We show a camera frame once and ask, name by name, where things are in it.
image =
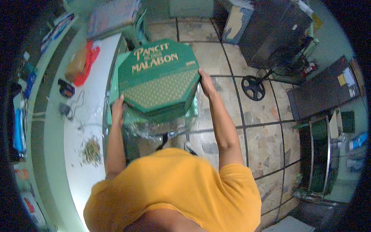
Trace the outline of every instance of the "person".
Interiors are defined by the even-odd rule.
[[[112,107],[106,179],[92,187],[84,209],[94,231],[254,231],[261,199],[244,165],[237,130],[210,75],[199,69],[210,102],[219,171],[206,159],[167,148],[126,166],[121,126],[124,96]]]

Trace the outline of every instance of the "red plastic bag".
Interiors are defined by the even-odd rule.
[[[86,79],[89,76],[92,64],[96,60],[101,50],[100,47],[95,47],[94,49],[92,47],[93,47],[93,41],[89,41],[85,46],[85,48],[87,49],[86,61],[85,61],[85,74],[79,75],[75,78],[75,81],[73,82],[73,84],[76,85],[77,87],[82,86],[85,83]]]

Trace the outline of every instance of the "box lid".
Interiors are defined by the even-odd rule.
[[[143,114],[185,102],[199,78],[192,48],[169,39],[133,50],[118,68],[120,93]]]

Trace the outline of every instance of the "yellow t-shirt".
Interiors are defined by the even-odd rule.
[[[228,164],[218,173],[206,159],[168,148],[94,185],[84,218],[92,232],[122,232],[145,212],[173,209],[208,232],[254,231],[261,205],[248,167]]]

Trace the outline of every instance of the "tiled floor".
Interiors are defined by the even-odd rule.
[[[293,126],[287,90],[291,84],[264,81],[261,101],[250,100],[241,87],[242,78],[256,75],[247,66],[237,45],[221,43],[210,19],[168,19],[149,22],[152,40],[169,38],[192,46],[200,67],[213,79],[239,134],[244,160],[253,172],[262,198],[261,224],[256,231],[274,224],[298,201],[292,197],[295,177],[300,172],[299,132]],[[219,152],[210,114],[209,100],[200,93],[199,116],[187,134],[168,142],[183,148],[190,141],[199,156],[218,168]],[[141,155],[151,154],[160,142],[143,140]]]

